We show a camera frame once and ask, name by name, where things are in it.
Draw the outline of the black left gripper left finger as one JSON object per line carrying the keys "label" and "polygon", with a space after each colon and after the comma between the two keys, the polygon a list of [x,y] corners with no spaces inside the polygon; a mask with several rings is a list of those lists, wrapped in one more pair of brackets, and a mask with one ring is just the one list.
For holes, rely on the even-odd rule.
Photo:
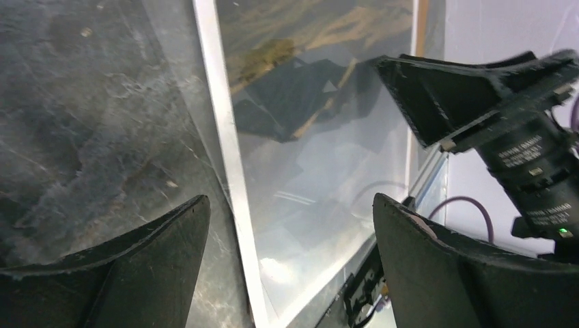
{"label": "black left gripper left finger", "polygon": [[210,225],[198,195],[50,264],[1,269],[2,327],[184,327]]}

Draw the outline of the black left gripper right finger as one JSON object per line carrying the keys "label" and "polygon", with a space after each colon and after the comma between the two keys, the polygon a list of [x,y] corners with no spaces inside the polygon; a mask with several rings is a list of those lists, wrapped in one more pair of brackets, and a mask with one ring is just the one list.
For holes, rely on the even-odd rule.
{"label": "black left gripper right finger", "polygon": [[577,327],[578,266],[454,232],[385,194],[373,224],[398,327]]}

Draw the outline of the brown cardboard backing board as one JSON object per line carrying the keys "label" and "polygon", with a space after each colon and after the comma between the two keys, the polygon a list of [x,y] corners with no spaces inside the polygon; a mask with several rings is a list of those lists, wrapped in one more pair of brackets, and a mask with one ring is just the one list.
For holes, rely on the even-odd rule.
{"label": "brown cardboard backing board", "polygon": [[416,0],[414,2],[414,54],[417,57],[423,57],[425,54],[429,2],[430,0]]}

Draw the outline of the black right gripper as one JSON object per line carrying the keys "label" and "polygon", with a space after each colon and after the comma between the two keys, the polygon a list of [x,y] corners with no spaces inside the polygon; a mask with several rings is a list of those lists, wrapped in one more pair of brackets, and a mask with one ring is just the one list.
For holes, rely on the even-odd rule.
{"label": "black right gripper", "polygon": [[553,240],[540,258],[578,262],[578,158],[544,114],[578,80],[575,50],[489,64],[381,56],[373,67],[424,148],[475,148],[520,214],[512,236]]}

